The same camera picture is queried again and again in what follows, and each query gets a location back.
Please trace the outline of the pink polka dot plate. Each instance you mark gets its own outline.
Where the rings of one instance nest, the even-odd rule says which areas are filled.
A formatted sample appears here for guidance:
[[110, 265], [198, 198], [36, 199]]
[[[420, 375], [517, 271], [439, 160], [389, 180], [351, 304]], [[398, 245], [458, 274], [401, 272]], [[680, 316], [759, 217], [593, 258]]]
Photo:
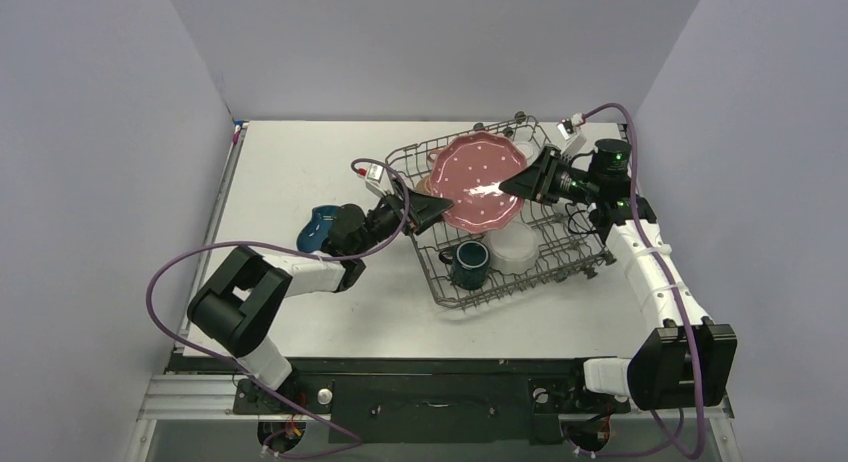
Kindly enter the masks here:
[[508, 138], [488, 132], [461, 135], [441, 150], [430, 172], [431, 195], [450, 199], [444, 222], [470, 234], [504, 228], [523, 208], [521, 198], [498, 185], [527, 168]]

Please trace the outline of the dark green mug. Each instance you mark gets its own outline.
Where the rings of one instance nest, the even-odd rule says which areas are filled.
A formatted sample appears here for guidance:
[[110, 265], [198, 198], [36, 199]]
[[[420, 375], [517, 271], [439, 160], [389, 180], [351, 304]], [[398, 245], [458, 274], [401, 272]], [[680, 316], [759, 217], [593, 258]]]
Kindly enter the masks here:
[[485, 284], [491, 256], [482, 242], [468, 240], [442, 250], [439, 260], [450, 267], [450, 280], [454, 286], [473, 291]]

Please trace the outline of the blue leaf-shaped plate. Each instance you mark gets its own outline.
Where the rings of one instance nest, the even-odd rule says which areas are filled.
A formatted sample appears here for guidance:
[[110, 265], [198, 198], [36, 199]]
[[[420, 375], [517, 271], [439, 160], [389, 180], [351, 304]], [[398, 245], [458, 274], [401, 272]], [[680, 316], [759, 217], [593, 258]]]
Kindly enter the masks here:
[[298, 233], [296, 238], [297, 250], [314, 253], [322, 250], [340, 207], [337, 205], [321, 205], [311, 210], [309, 221]]

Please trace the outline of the small orange cup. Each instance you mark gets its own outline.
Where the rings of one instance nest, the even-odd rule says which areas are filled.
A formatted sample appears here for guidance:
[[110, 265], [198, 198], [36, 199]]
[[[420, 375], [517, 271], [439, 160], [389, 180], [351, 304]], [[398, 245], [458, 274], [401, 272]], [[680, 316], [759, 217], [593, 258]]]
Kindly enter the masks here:
[[427, 165], [430, 169], [433, 169], [435, 167], [440, 154], [441, 154], [441, 150], [433, 150], [433, 151], [430, 151], [427, 154], [427, 156], [426, 156]]

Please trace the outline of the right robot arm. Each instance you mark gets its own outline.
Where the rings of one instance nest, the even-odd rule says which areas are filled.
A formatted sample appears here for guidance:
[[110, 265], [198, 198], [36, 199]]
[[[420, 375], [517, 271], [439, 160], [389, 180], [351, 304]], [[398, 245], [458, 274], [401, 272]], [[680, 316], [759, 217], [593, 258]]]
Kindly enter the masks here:
[[502, 192], [551, 205], [562, 199], [589, 207], [589, 220], [622, 263], [649, 334], [629, 358], [593, 358], [564, 382], [566, 400], [588, 409], [603, 394], [627, 397], [641, 410], [719, 405], [726, 394], [737, 336], [696, 301], [672, 261], [657, 216], [638, 195], [636, 149], [621, 139], [595, 144], [586, 169], [546, 146]]

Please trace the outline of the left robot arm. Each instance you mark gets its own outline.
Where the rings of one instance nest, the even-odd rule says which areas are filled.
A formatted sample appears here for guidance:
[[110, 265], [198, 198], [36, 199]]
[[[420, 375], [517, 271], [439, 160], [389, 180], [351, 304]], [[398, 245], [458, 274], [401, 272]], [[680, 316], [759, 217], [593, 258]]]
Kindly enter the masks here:
[[366, 268], [364, 253], [393, 236], [421, 234], [454, 205], [415, 191], [409, 196], [384, 195], [369, 211], [340, 206], [316, 255], [272, 257], [238, 245], [189, 303], [189, 321], [262, 382], [259, 398], [272, 411], [291, 409], [299, 388], [295, 368], [268, 336], [283, 300], [349, 289]]

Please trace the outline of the brown floral mug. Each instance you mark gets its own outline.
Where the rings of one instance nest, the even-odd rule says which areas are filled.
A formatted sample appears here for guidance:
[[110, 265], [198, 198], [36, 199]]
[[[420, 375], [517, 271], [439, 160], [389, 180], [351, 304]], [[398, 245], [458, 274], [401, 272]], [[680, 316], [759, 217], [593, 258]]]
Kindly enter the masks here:
[[431, 194], [431, 188], [430, 188], [429, 180], [430, 180], [429, 175], [421, 178], [415, 185], [415, 191], [418, 192], [418, 193], [421, 193], [421, 194], [430, 195]]

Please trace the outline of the white round bowl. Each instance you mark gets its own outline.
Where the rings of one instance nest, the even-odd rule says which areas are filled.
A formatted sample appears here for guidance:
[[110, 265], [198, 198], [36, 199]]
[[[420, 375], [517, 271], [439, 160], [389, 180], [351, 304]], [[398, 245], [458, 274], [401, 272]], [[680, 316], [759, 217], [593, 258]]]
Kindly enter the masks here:
[[514, 146], [524, 155], [528, 164], [531, 164], [538, 156], [538, 150], [532, 142], [516, 141]]

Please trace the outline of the white fluted bowl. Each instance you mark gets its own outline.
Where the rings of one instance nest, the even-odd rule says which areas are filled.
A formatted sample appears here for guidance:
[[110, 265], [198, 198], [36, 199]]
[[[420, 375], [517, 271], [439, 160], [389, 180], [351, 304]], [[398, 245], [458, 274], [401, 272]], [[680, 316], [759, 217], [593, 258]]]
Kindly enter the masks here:
[[502, 274], [524, 274], [539, 258], [539, 238], [522, 222], [511, 221], [502, 229], [488, 232], [483, 242], [490, 251], [491, 268]]

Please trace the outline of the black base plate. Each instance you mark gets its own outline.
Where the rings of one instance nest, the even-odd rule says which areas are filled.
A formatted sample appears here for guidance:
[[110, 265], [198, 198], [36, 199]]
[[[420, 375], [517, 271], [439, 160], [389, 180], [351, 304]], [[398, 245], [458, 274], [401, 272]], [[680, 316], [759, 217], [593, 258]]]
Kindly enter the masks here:
[[342, 427], [332, 444], [559, 444], [601, 435], [626, 402], [589, 392], [579, 359], [296, 357], [282, 393]]

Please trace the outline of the aluminium rail frame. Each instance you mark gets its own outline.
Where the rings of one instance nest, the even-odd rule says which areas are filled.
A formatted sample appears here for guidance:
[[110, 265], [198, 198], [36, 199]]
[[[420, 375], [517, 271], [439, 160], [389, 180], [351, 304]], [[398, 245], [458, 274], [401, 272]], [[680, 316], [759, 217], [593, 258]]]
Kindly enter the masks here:
[[[148, 384], [136, 418], [134, 442], [128, 450], [129, 460], [140, 459], [149, 450], [156, 424], [160, 421], [226, 421], [226, 422], [282, 422], [287, 415], [238, 414], [233, 410], [238, 398], [234, 383], [239, 377], [229, 375], [155, 375]], [[735, 414], [729, 397], [720, 405], [706, 410], [711, 446], [720, 461], [743, 459], [734, 433]]]

